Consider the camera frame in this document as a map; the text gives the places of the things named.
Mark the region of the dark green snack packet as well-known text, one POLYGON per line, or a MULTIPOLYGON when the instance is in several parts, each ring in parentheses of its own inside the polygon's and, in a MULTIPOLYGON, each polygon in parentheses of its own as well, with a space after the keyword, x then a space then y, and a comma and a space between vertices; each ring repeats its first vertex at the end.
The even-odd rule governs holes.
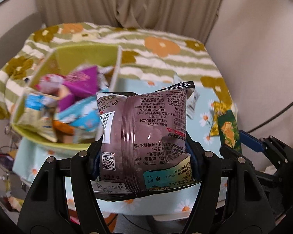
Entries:
POLYGON ((227 110, 218 117, 217 126, 221 145, 227 145, 233 150, 242 153, 237 121, 232 110, 227 110))

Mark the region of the yellow gold snack bag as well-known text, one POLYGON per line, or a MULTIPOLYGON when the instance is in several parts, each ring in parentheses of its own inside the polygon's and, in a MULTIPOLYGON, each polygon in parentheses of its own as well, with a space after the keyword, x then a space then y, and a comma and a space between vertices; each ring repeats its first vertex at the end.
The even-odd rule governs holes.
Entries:
POLYGON ((210 129, 210 137, 219 135, 219 128, 217 124, 218 118, 223 115, 227 110, 231 109, 231 105, 226 103, 213 102, 213 123, 210 129))

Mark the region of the cream orange snack bag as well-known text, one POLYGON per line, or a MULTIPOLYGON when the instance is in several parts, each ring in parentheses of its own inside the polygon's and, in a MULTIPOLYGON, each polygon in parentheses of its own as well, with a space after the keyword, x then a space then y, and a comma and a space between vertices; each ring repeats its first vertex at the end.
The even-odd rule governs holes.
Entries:
POLYGON ((52 121, 58 141, 65 144, 73 143, 74 128, 69 124, 62 123, 57 120, 52 121))

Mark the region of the blue white snack bag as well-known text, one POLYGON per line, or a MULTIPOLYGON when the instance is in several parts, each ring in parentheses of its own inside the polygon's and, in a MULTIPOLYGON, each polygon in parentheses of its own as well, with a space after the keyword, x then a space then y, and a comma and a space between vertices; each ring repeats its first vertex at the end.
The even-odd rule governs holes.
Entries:
POLYGON ((69 124, 74 128, 72 144, 94 139, 100 123, 96 96, 81 99, 62 112, 55 113, 53 120, 69 124))

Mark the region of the silver blue snack bag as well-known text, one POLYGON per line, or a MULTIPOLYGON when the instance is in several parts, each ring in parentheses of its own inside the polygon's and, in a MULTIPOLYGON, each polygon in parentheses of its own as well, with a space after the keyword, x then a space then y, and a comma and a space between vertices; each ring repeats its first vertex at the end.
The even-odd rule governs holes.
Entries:
POLYGON ((24 112, 40 111, 51 113, 57 107, 57 102, 58 99, 53 96, 31 93, 25 99, 24 112))

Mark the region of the brown chocolate snack bag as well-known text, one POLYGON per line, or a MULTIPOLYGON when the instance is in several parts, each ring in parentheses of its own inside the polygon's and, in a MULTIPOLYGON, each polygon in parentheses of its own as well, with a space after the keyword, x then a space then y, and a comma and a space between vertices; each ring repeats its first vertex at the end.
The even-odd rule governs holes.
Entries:
POLYGON ((92 155, 98 199, 121 201, 198 183, 186 149, 191 81, 147 94, 99 92, 103 134, 92 155))

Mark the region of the pink strawberry snack bag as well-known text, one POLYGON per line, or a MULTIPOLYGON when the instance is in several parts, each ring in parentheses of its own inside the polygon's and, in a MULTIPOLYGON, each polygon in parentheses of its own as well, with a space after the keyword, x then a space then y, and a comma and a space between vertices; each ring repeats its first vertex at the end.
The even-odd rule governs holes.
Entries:
POLYGON ((58 74, 46 74, 39 79, 36 89, 43 94, 55 95, 64 82, 64 77, 58 74))

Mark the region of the purple chip bag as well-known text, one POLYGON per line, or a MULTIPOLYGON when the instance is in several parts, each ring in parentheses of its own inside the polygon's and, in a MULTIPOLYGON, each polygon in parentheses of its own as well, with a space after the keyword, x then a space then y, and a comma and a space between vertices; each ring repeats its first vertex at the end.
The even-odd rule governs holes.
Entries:
POLYGON ((60 87, 59 111, 63 111, 76 101, 95 95, 98 91, 97 66, 79 66, 65 76, 60 87))

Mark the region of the beige barcode snack bag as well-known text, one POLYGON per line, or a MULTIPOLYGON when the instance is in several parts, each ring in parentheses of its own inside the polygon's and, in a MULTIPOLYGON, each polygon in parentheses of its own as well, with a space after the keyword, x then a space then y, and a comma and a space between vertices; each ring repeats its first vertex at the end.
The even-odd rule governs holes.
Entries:
POLYGON ((32 112, 23 113, 17 121, 17 125, 21 128, 37 133, 50 142, 56 143, 57 136, 52 121, 53 118, 51 113, 33 110, 32 112))

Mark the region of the light blue daisy tablecloth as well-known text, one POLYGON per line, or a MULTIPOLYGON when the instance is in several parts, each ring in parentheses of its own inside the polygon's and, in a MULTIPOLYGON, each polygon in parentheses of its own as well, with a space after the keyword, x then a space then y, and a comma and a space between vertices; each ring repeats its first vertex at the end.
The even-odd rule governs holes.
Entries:
POLYGON ((49 156, 62 159, 98 143, 90 157, 91 186, 102 212, 166 215, 190 211, 202 180, 201 157, 218 153, 216 116, 223 106, 221 78, 202 84, 174 76, 154 85, 126 79, 120 89, 96 66, 47 74, 24 89, 11 118, 22 134, 13 170, 33 182, 49 156))

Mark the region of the green cardboard storage box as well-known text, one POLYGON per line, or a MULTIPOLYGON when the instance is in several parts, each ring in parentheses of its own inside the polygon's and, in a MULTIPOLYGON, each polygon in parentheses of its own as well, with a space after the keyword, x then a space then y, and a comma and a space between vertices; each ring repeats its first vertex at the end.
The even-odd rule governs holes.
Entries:
POLYGON ((121 58, 112 44, 55 48, 18 99, 12 128, 36 144, 85 150, 102 133, 96 94, 114 90, 121 58))

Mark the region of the striped floral blanket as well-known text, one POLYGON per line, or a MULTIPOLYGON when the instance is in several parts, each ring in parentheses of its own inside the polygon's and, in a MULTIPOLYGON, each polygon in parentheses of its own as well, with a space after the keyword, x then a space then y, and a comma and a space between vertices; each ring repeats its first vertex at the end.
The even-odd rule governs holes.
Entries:
POLYGON ((212 88, 219 101, 232 104, 227 85, 204 44, 185 36, 155 30, 119 28, 93 23, 64 23, 33 32, 22 49, 0 69, 0 119, 10 118, 25 79, 33 75, 46 56, 68 43, 96 42, 120 45, 120 75, 150 85, 184 81, 212 88))

